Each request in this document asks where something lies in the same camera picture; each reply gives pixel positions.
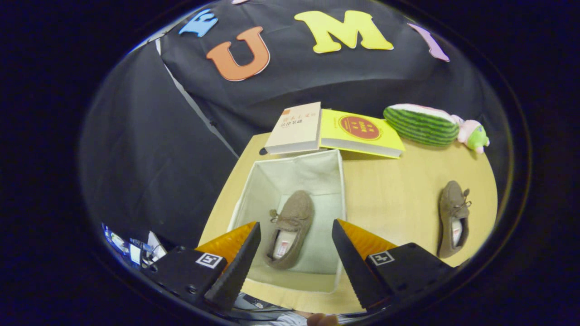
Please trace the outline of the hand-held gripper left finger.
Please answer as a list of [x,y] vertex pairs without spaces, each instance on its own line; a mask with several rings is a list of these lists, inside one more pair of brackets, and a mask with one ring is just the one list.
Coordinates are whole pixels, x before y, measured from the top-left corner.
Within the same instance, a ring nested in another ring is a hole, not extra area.
[[261,225],[251,221],[197,248],[177,246],[153,262],[144,274],[189,305],[228,313],[260,243]]

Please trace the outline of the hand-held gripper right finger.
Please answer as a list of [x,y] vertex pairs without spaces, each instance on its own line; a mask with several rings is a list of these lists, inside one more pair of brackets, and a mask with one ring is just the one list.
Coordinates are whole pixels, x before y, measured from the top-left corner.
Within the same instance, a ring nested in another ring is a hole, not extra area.
[[341,219],[332,241],[365,310],[408,302],[435,289],[454,269],[415,243],[401,246]]

